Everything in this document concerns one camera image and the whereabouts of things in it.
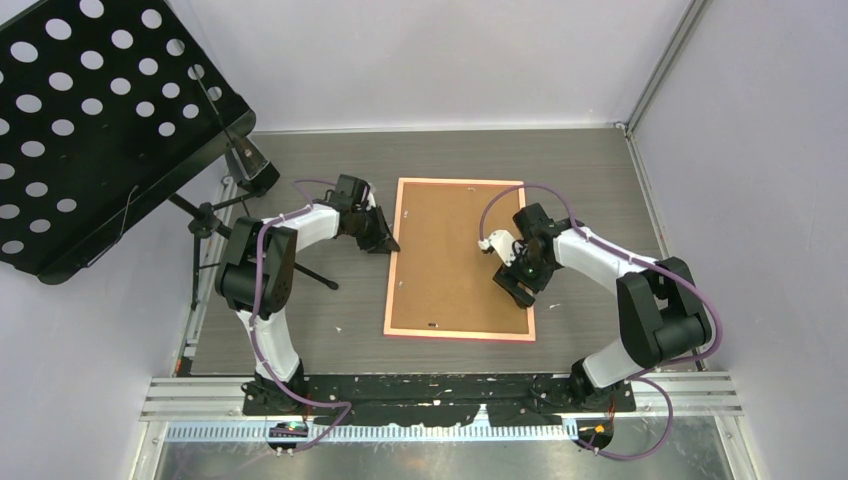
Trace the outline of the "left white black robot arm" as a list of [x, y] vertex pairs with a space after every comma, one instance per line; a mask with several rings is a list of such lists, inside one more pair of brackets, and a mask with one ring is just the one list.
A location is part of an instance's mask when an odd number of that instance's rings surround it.
[[339, 236], [354, 238], [369, 254], [400, 249], [371, 185], [350, 175], [340, 175], [322, 198], [299, 210], [265, 219], [240, 217], [234, 224], [215, 290], [245, 327], [253, 350], [254, 378], [243, 387], [248, 400], [273, 405], [284, 414], [310, 402], [285, 307], [297, 254]]

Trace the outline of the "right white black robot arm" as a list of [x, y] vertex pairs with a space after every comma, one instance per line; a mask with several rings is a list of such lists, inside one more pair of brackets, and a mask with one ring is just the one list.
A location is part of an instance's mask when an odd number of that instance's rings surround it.
[[519, 308], [532, 307], [561, 269], [584, 275], [616, 299], [618, 337], [572, 365], [566, 384], [571, 404], [596, 410], [613, 388], [716, 339], [683, 260], [624, 250], [577, 220], [552, 219], [538, 203], [520, 209], [513, 222], [516, 234], [494, 230], [478, 246], [500, 259], [493, 280]]

